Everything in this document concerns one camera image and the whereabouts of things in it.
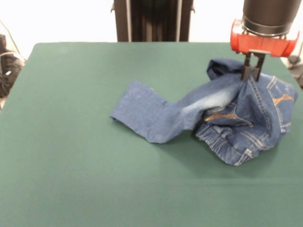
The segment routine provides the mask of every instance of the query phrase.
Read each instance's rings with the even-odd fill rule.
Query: wrinkled cloth
[[[210,81],[169,103],[139,81],[130,83],[110,117],[150,143],[166,143],[185,130],[225,163],[239,166],[274,147],[290,131],[298,93],[276,76],[241,80],[243,64],[213,59]]]

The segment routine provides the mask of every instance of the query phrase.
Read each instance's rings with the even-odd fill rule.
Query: green table
[[[301,227],[302,97],[291,132],[239,167],[189,132],[154,145],[109,118],[133,79],[176,101],[215,57],[243,60],[229,44],[36,45],[0,114],[0,226]],[[264,70],[299,90],[279,59]]]

